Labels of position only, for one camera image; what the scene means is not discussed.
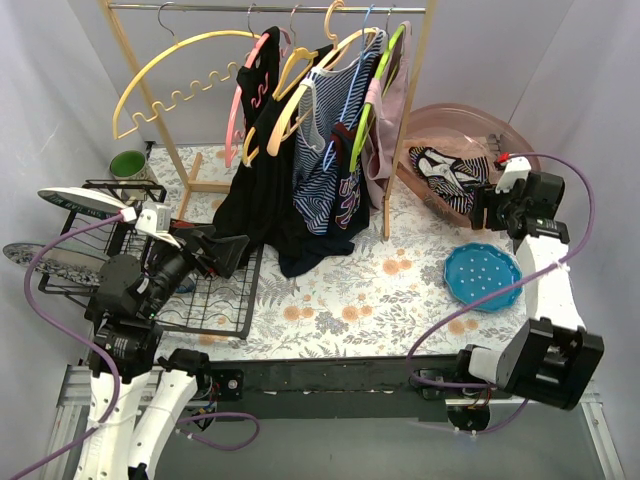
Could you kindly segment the blue white striped tank top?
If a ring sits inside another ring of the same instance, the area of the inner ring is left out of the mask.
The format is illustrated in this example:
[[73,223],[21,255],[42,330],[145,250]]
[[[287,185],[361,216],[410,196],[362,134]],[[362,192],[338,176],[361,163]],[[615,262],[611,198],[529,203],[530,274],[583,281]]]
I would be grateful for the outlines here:
[[[367,42],[369,56],[363,60],[354,85],[349,110],[343,122],[347,126],[355,122],[360,113],[368,90],[369,75],[376,58],[385,50],[386,42],[387,34],[381,29]],[[334,164],[335,146],[327,172],[323,171],[322,163],[331,141],[332,129],[339,123],[358,58],[359,56],[341,69],[317,69],[308,74],[311,79],[310,88],[304,93],[298,106],[301,114],[308,110],[311,113],[296,129],[292,196],[294,206],[302,215],[307,229],[314,235],[324,235],[328,229],[338,176],[338,167]]]

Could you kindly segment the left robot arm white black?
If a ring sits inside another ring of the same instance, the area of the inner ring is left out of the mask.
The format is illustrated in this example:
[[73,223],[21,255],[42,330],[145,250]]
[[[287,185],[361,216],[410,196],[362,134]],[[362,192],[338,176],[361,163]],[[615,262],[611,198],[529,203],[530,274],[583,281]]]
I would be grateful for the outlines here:
[[214,370],[207,354],[156,350],[163,330],[157,314],[189,275],[230,277],[249,243],[245,235],[217,237],[214,226],[163,232],[141,258],[119,254],[99,272],[94,305],[105,323],[94,341],[91,402],[75,476],[78,479],[151,479],[180,415],[191,400],[204,429],[219,400],[241,395],[239,370]]

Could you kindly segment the peach plastic hanger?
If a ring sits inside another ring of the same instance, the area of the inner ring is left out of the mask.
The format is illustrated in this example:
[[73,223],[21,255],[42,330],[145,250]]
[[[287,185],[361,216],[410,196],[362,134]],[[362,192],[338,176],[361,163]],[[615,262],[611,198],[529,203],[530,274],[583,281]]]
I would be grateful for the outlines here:
[[[332,50],[315,66],[311,72],[314,73],[317,69],[332,70],[344,57],[350,45],[358,39],[362,39],[365,44],[369,37],[374,38],[378,29],[377,28],[361,28],[352,33],[345,39],[338,41],[338,36],[330,31],[330,20],[333,12],[336,9],[343,9],[345,2],[341,0],[333,1],[329,6],[324,20],[324,31],[326,36],[332,41]],[[284,106],[274,129],[271,133],[270,139],[267,143],[267,152],[271,156],[275,156],[280,150],[280,144],[283,140],[289,138],[293,132],[301,125],[301,122],[310,115],[311,110],[303,114],[299,114],[295,122],[292,122],[291,118],[295,111],[298,111],[300,100],[304,93],[310,88],[310,76],[305,77],[299,84],[296,91],[293,93],[287,104]]]

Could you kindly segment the blue dotted plate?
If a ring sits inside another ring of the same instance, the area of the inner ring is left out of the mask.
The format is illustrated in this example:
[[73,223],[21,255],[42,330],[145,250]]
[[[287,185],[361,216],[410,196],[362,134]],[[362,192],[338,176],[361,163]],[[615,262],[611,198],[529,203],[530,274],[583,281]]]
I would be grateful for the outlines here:
[[522,273],[505,251],[472,242],[456,247],[449,254],[444,262],[443,278],[451,295],[467,305],[520,281]]

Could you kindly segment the pink wavy plastic hanger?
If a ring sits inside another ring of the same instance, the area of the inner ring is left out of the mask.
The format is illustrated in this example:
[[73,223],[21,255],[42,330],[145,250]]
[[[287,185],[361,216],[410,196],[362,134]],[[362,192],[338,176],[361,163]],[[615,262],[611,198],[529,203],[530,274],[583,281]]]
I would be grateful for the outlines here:
[[[266,42],[267,35],[262,35],[256,42],[253,49],[246,55],[244,67],[251,67],[259,53],[259,49]],[[240,142],[244,139],[244,130],[237,127],[238,109],[241,106],[242,89],[236,87],[227,123],[227,131],[224,144],[224,164],[227,169],[232,166],[232,161],[239,151]]]

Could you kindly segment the white plate with lettering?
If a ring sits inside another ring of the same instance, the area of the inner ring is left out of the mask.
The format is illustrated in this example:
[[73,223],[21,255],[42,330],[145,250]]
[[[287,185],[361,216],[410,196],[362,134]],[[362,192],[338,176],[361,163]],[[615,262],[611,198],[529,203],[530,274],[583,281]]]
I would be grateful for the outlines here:
[[38,190],[37,194],[53,205],[96,218],[107,218],[126,208],[113,196],[81,187],[49,187]]

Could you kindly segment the green mug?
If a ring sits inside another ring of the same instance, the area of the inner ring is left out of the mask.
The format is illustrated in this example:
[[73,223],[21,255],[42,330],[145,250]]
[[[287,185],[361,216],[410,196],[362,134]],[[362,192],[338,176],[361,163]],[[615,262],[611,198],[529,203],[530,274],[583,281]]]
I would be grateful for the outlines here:
[[111,160],[109,172],[115,180],[121,182],[157,181],[146,155],[136,150],[128,150],[116,155]]

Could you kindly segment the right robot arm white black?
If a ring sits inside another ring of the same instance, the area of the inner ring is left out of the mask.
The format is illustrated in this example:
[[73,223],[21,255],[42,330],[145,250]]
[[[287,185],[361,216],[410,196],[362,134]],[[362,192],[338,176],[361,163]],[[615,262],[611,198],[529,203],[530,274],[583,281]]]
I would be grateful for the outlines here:
[[471,209],[474,228],[504,230],[513,241],[521,272],[552,270],[524,285],[526,319],[503,350],[469,344],[458,354],[454,389],[475,397],[488,384],[563,410],[582,397],[603,354],[601,336],[587,332],[576,308],[568,271],[567,226],[555,214],[564,180],[545,172],[504,172],[478,189]]

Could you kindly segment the navy jersey with letters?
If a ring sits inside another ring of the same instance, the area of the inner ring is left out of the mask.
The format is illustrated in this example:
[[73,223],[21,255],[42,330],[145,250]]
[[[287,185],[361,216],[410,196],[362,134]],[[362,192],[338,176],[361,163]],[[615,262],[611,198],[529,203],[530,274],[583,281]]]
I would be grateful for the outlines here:
[[328,234],[344,240],[368,228],[370,219],[370,199],[360,159],[356,160],[355,170],[350,171],[355,135],[355,129],[348,130],[342,123],[336,124],[331,133],[338,176]]

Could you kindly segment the floral tablecloth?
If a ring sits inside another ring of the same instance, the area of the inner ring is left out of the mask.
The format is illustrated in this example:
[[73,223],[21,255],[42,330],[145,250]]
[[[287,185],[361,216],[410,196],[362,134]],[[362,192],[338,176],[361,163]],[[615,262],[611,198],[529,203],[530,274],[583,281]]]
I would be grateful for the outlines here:
[[396,182],[390,216],[372,215],[352,254],[289,279],[277,252],[263,250],[246,339],[166,332],[158,354],[189,348],[217,360],[265,360],[405,355],[415,342],[425,354],[454,354],[470,343],[500,348],[519,329],[524,301],[459,315],[443,280],[447,256],[470,242],[510,249],[505,234],[454,227]]

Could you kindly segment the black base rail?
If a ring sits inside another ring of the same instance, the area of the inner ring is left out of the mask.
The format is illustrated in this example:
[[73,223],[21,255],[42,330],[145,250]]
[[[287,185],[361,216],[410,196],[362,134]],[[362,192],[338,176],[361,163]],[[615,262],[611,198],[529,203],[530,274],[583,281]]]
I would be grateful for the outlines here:
[[446,403],[469,400],[459,390],[420,386],[405,358],[356,357],[212,361],[221,412],[260,420],[415,418],[448,420]]

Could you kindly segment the black white striped tank top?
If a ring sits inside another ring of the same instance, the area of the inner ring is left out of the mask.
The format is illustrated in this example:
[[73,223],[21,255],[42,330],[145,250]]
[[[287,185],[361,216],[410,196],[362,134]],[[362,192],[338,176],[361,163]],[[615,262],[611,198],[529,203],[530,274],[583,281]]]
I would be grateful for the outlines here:
[[408,154],[417,175],[458,214],[470,212],[475,188],[489,182],[490,162],[486,156],[462,159],[430,146],[410,147]]

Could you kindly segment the green plastic hanger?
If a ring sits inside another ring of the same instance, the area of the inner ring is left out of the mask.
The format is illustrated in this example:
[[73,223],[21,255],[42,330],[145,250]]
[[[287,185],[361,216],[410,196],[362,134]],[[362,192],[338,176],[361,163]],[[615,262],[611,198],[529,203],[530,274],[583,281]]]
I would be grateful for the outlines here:
[[356,136],[352,147],[351,158],[349,163],[349,171],[355,173],[359,165],[359,158],[364,148],[366,136],[370,130],[370,117],[375,110],[375,106],[381,102],[382,98],[382,77],[388,70],[391,58],[396,53],[396,45],[403,40],[406,33],[406,26],[400,24],[395,32],[388,38],[385,51],[379,56],[377,69],[372,75],[369,87],[364,97],[364,103],[359,117],[359,123],[356,129]]

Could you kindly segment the black garment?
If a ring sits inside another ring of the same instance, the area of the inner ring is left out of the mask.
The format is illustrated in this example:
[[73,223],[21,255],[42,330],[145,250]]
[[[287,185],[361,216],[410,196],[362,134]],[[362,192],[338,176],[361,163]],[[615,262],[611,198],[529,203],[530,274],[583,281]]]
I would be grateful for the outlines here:
[[[282,141],[275,156],[267,152],[276,121],[290,98],[270,98],[264,105],[254,121],[257,132],[251,142],[259,153],[250,167],[239,165],[230,192],[213,217],[217,237],[249,237],[241,266],[259,246],[269,245],[277,251],[281,272],[287,278],[309,272],[327,257],[352,254],[356,236],[344,240],[329,235],[328,229],[324,235],[314,235],[307,229],[292,196],[296,130]],[[342,123],[348,130],[357,129],[363,103],[355,122],[349,126]]]

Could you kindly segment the pink translucent plastic basin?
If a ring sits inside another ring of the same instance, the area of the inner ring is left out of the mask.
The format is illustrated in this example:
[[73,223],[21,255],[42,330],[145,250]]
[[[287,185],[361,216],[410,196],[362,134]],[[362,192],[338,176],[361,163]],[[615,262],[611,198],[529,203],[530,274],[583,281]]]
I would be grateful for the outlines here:
[[462,228],[471,226],[468,216],[448,207],[414,171],[408,154],[414,146],[430,146],[462,159],[486,156],[492,184],[497,183],[503,173],[496,166],[500,155],[532,149],[508,123],[470,106],[434,104],[410,114],[397,176],[439,218]]

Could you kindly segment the blue floral patterned plate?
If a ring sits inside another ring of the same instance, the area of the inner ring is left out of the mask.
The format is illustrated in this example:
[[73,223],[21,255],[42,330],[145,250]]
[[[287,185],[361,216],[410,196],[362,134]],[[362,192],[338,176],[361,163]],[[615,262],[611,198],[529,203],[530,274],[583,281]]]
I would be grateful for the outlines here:
[[[14,242],[3,247],[3,254],[10,261],[28,267],[43,248],[43,243]],[[79,285],[98,286],[99,272],[108,260],[107,255],[95,248],[65,241],[46,252],[35,270]]]

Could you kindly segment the pink mauve garment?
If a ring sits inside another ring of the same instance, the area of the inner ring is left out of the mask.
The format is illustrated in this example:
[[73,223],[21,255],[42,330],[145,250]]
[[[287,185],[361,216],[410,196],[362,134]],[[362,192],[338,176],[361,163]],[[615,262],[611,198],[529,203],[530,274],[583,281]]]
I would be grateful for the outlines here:
[[381,79],[381,102],[371,114],[370,130],[361,153],[371,208],[375,210],[383,207],[408,94],[412,26],[409,21],[401,24],[406,26],[405,37],[396,45],[396,53]]

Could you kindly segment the yellow wavy plastic hanger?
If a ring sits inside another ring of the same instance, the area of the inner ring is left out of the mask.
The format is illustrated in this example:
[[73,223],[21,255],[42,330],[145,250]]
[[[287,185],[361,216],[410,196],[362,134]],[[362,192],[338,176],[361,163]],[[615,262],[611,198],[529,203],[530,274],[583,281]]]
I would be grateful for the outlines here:
[[[137,58],[146,65],[157,54],[180,40],[210,31],[239,30],[259,33],[264,28],[262,15],[246,11],[196,11],[180,9],[178,1],[152,1],[151,8],[113,9]],[[188,95],[190,84],[198,80],[208,84],[208,75],[217,71],[226,76],[231,62],[244,63],[253,42],[244,37],[217,37],[196,42],[160,62],[146,76],[155,100],[171,104],[171,93]],[[236,78],[217,82],[192,99],[180,100],[174,110],[162,115],[177,144],[221,144],[224,140]]]

